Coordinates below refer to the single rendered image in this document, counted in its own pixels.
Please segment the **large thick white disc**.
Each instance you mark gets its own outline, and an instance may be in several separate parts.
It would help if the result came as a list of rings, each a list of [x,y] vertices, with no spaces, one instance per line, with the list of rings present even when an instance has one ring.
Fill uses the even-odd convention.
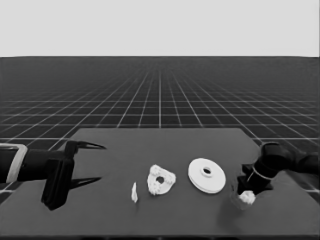
[[[223,169],[216,162],[205,158],[197,158],[190,162],[188,177],[198,190],[207,194],[219,193],[226,184]]]

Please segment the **white round carrier with pins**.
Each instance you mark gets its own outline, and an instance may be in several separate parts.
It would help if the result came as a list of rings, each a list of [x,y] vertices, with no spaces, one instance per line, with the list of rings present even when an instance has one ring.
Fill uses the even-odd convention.
[[[147,177],[147,186],[149,186],[150,184],[152,184],[152,183],[154,183],[154,182],[160,183],[160,184],[161,184],[161,190],[160,190],[160,192],[159,192],[158,195],[163,195],[163,194],[168,193],[168,192],[171,190],[171,188],[173,187],[173,185],[176,183],[176,182],[175,182],[174,184],[167,184],[167,183],[165,182],[165,174],[166,174],[167,172],[170,172],[170,171],[162,168],[162,174],[159,175],[159,176],[154,176],[154,175],[152,175],[152,174],[150,173],[150,170],[149,170],[149,175],[148,175],[148,177]]]

